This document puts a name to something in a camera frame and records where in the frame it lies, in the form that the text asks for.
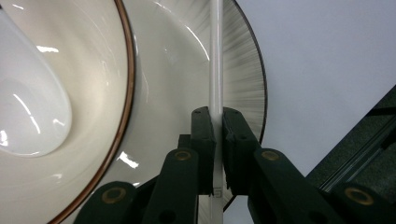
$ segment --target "white wall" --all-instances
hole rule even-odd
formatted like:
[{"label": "white wall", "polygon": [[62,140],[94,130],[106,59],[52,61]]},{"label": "white wall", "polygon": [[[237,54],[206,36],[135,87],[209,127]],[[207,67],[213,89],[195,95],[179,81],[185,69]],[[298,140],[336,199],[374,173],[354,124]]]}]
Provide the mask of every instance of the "white wall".
[{"label": "white wall", "polygon": [[[396,1],[238,3],[267,73],[262,145],[307,175],[396,84]],[[246,209],[238,199],[224,223],[252,223]]]}]

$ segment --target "brown rim stripe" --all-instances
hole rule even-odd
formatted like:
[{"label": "brown rim stripe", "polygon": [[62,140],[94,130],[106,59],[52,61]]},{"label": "brown rim stripe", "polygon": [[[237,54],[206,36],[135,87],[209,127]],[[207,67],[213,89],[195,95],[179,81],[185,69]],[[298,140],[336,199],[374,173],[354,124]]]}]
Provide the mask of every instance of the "brown rim stripe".
[{"label": "brown rim stripe", "polygon": [[99,167],[99,170],[93,176],[90,183],[88,183],[87,187],[77,196],[77,198],[71,202],[58,216],[56,216],[53,220],[49,223],[60,223],[65,220],[70,214],[72,214],[80,204],[82,204],[85,199],[90,195],[90,193],[94,190],[97,186],[99,181],[102,179],[103,175],[105,174],[108,166],[110,165],[111,161],[113,160],[116,152],[120,146],[120,142],[122,137],[124,136],[128,120],[132,110],[132,102],[134,99],[134,40],[132,37],[131,26],[128,20],[128,16],[126,14],[125,7],[122,3],[122,0],[114,0],[117,10],[120,13],[120,20],[122,23],[122,28],[125,34],[125,43],[126,43],[126,51],[127,51],[127,66],[128,66],[128,80],[127,80],[127,91],[126,91],[126,98],[125,104],[123,108],[123,112],[121,115],[120,126],[117,130],[117,134],[111,145],[109,152],[107,153],[102,165]]}]

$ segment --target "plate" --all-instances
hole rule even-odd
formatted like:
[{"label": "plate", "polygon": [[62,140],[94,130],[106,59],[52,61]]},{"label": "plate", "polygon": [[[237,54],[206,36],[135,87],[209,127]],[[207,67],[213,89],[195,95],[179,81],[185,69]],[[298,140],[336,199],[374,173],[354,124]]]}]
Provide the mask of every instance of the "plate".
[{"label": "plate", "polygon": [[[191,132],[192,110],[208,105],[210,4],[208,0],[123,4],[136,46],[134,105],[120,150],[101,185],[126,181],[138,187],[161,171],[166,154],[177,148],[178,136]],[[261,139],[266,82],[260,50],[232,0],[224,1],[223,25],[224,106],[241,111]],[[225,191],[224,205],[231,198]],[[208,217],[207,206],[201,203],[199,219],[207,223]]]},{"label": "plate", "polygon": [[120,144],[132,101],[132,59],[112,1],[1,0],[69,95],[65,141],[37,158],[0,152],[0,223],[47,223],[75,208]]}]

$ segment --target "metal rod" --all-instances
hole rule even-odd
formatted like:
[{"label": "metal rod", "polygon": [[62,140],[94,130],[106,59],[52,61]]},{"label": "metal rod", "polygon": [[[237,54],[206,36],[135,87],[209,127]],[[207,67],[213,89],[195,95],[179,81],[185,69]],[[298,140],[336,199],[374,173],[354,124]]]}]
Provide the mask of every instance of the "metal rod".
[{"label": "metal rod", "polygon": [[221,155],[221,118],[223,113],[222,93],[222,17],[223,1],[211,0],[210,4],[210,92],[209,113],[217,139],[213,174],[214,197],[211,200],[211,223],[223,221],[222,206],[222,155]]}]

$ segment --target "ceramic spoon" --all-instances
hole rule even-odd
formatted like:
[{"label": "ceramic spoon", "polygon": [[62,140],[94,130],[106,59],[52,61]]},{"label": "ceramic spoon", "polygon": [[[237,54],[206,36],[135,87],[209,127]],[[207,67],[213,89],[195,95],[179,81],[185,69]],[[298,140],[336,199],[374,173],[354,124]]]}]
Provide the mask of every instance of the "ceramic spoon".
[{"label": "ceramic spoon", "polygon": [[1,150],[43,156],[68,135],[72,112],[61,81],[1,6],[0,99]]}]

